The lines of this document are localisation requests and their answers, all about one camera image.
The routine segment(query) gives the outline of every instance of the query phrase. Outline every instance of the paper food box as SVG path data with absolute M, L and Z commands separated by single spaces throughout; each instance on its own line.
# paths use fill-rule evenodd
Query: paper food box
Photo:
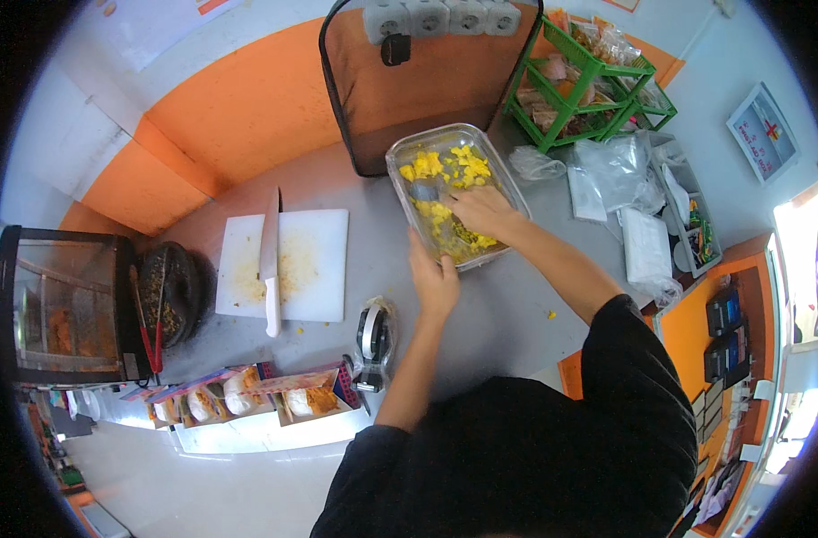
M 145 402 L 154 406 L 156 427 L 161 423 L 181 424 L 185 428 L 217 425 L 275 411 L 271 397 L 241 394 L 244 388 L 271 376 L 270 362 L 226 367 L 191 382 L 167 387 Z
M 360 408 L 358 394 L 344 361 L 332 362 L 293 375 L 266 379 L 242 391 L 270 395 L 281 426 L 309 422 Z

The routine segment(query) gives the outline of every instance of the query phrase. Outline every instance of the kitchen knife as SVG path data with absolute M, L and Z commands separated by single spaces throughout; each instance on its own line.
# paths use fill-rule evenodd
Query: kitchen knife
M 281 211 L 281 188 L 274 194 L 265 211 L 263 241 L 259 245 L 259 280 L 265 283 L 266 333 L 275 338 L 281 334 L 281 285 L 277 278 L 277 214 Z

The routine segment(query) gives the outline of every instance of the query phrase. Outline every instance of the glass display case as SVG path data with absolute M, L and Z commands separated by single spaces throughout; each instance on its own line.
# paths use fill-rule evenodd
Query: glass display case
M 14 379 L 91 385 L 145 379 L 122 236 L 8 226 L 0 238 L 0 303 L 10 319 Z

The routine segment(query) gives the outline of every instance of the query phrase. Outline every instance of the white knife handle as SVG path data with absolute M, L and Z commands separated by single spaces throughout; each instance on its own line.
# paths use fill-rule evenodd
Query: white knife handle
M 268 320 L 265 332 L 277 338 L 281 334 L 281 287 L 276 276 L 265 281 L 265 318 Z

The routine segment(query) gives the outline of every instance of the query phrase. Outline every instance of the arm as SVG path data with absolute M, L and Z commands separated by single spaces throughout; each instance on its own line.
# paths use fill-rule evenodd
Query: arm
M 417 232 L 409 229 L 409 263 L 421 312 L 415 333 L 388 387 L 375 424 L 411 432 L 427 412 L 429 389 L 436 372 L 441 331 L 459 298 L 459 278 L 451 256 L 442 255 L 441 269 Z
M 507 243 L 536 267 L 586 324 L 612 297 L 618 283 L 573 245 L 526 219 L 494 187 L 451 194 L 444 203 L 472 231 Z

